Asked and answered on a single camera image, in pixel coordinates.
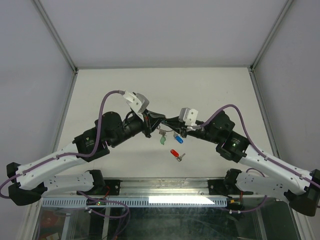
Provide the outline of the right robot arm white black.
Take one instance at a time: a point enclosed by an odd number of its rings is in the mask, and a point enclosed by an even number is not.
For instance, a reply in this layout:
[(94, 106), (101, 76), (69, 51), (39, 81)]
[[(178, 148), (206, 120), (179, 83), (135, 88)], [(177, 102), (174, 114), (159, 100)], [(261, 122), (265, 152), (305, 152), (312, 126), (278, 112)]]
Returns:
[(235, 163), (265, 174), (253, 177), (238, 169), (230, 169), (224, 178), (226, 192), (255, 192), (287, 203), (305, 216), (316, 214), (320, 201), (320, 171), (308, 171), (291, 165), (257, 147), (248, 134), (233, 130), (235, 123), (218, 110), (206, 122), (196, 120), (194, 109), (182, 109), (180, 116), (168, 118), (164, 125), (182, 137), (192, 136), (216, 144), (219, 155)]

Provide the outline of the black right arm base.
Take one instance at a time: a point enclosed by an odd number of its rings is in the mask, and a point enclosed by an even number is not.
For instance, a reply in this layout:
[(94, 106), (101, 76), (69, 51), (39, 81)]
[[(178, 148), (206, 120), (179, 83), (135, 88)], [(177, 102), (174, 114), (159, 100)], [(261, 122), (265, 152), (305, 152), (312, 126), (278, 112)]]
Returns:
[(226, 172), (224, 178), (209, 179), (207, 181), (209, 195), (222, 195), (230, 198), (231, 195), (241, 195), (243, 192), (237, 186), (237, 177), (241, 170), (231, 168)]

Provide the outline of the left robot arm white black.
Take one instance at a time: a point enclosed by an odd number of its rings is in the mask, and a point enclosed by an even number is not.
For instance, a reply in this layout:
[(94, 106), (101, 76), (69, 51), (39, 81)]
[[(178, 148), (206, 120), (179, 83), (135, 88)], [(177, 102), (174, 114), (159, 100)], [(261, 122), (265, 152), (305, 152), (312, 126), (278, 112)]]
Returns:
[(72, 175), (60, 173), (108, 155), (109, 148), (139, 133), (150, 138), (165, 118), (165, 115), (149, 110), (145, 110), (141, 117), (131, 111), (126, 119), (121, 119), (114, 111), (102, 114), (95, 121), (95, 127), (75, 137), (61, 150), (29, 164), (8, 164), (7, 176), (12, 182), (8, 187), (9, 199), (17, 206), (26, 206), (49, 194), (70, 191), (96, 195), (102, 193), (106, 183), (98, 169)]

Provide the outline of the metal keyring with clips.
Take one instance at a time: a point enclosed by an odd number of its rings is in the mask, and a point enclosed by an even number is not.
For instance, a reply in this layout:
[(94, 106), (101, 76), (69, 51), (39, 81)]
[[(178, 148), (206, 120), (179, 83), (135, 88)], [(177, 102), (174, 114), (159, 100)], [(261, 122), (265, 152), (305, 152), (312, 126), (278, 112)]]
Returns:
[(170, 129), (167, 125), (165, 125), (165, 121), (162, 122), (158, 127), (157, 127), (157, 130), (159, 132), (159, 134), (161, 136), (167, 136), (168, 134), (172, 133), (177, 133), (179, 135), (179, 132), (175, 132), (173, 131), (172, 129)]

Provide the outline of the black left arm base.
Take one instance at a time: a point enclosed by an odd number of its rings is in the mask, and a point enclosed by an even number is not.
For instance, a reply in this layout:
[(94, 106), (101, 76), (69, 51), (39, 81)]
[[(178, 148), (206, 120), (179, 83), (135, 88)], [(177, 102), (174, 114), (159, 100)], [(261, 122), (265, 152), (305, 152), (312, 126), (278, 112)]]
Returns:
[(94, 169), (86, 171), (85, 173), (89, 173), (92, 180), (92, 187), (87, 190), (80, 190), (85, 195), (88, 196), (118, 196), (120, 194), (121, 188), (121, 180), (120, 179), (106, 179), (103, 177), (102, 172), (100, 170)]

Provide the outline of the key with blue tag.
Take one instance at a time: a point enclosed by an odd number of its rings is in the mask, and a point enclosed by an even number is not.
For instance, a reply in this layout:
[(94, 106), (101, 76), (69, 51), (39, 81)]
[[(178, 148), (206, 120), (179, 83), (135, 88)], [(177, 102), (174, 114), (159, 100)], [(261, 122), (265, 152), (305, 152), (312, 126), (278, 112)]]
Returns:
[(176, 132), (173, 133), (173, 138), (180, 144), (184, 142), (183, 139)]

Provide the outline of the key with red tag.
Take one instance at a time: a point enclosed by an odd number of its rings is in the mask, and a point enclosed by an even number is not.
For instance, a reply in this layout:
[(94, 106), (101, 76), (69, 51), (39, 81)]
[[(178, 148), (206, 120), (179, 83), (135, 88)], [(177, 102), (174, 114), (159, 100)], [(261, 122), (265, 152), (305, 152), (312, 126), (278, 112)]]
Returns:
[(185, 153), (183, 154), (179, 154), (176, 150), (174, 149), (171, 149), (170, 150), (170, 153), (175, 157), (175, 159), (178, 161), (178, 162), (181, 162), (183, 160), (183, 157), (186, 155)]

